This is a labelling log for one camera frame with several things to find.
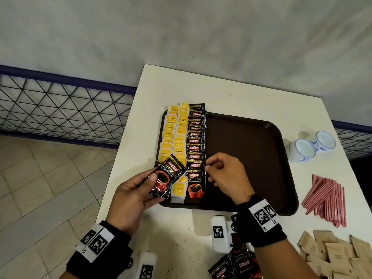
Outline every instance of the white cup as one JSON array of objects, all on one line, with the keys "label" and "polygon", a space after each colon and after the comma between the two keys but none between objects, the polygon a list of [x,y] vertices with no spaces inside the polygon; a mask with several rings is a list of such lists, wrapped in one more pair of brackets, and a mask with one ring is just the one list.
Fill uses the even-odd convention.
[{"label": "white cup", "polygon": [[299,161],[308,161],[315,157],[316,151],[311,142],[305,139],[297,139],[290,142],[285,150],[287,152],[288,160],[292,163]]},{"label": "white cup", "polygon": [[326,131],[318,131],[315,135],[309,136],[306,140],[311,142],[316,152],[327,152],[336,147],[336,141],[333,136]]}]

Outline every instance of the concrete wall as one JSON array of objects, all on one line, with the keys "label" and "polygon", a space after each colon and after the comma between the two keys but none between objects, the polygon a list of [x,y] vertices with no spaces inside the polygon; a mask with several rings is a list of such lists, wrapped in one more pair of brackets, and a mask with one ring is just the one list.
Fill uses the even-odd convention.
[{"label": "concrete wall", "polygon": [[372,126],[372,0],[0,0],[0,64],[136,86],[144,63]]}]

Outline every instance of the white device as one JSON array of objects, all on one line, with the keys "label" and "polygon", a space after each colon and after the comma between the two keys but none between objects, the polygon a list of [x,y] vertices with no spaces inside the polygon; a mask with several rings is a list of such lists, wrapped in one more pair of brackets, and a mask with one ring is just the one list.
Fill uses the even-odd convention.
[{"label": "white device", "polygon": [[137,273],[135,279],[152,279],[154,278],[154,272],[158,257],[156,253],[149,251],[141,252]]},{"label": "white device", "polygon": [[212,224],[212,244],[217,253],[227,254],[231,251],[231,233],[235,233],[232,221],[226,221],[223,215],[213,216]]}]

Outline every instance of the plastic tray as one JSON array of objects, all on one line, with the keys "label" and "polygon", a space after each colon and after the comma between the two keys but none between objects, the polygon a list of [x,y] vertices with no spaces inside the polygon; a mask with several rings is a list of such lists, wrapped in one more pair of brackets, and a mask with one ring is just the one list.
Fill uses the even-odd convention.
[{"label": "plastic tray", "polygon": [[[165,115],[166,112],[162,117],[159,143]],[[205,149],[207,158],[217,152],[237,157],[244,164],[254,191],[267,199],[279,215],[293,215],[297,211],[298,198],[291,169],[282,135],[274,124],[208,112]],[[171,203],[169,196],[160,204],[170,208],[236,211],[234,202],[212,183],[207,181],[205,191],[207,197],[203,199],[187,198],[185,203],[179,204]]]}]

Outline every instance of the white table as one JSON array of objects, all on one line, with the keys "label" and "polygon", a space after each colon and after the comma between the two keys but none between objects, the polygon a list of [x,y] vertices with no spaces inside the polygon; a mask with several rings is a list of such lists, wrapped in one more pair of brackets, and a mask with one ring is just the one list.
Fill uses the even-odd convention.
[{"label": "white table", "polygon": [[[312,173],[335,179],[345,187],[348,227],[335,228],[313,214],[306,216],[302,206],[293,216],[280,217],[281,225],[294,246],[304,230],[312,234],[313,229],[332,230],[344,240],[352,234],[372,243],[371,211],[322,99],[152,65],[143,69],[97,222],[105,219],[118,184],[154,165],[161,116],[168,105],[181,102],[204,102],[209,112],[270,121],[288,140],[297,139],[301,131],[331,133],[337,141],[335,150],[290,166],[299,202],[311,188]],[[158,255],[155,278],[210,278],[208,268],[222,257],[212,249],[210,221],[218,214],[231,216],[152,207],[133,239],[134,261],[139,251],[149,250]]]}]

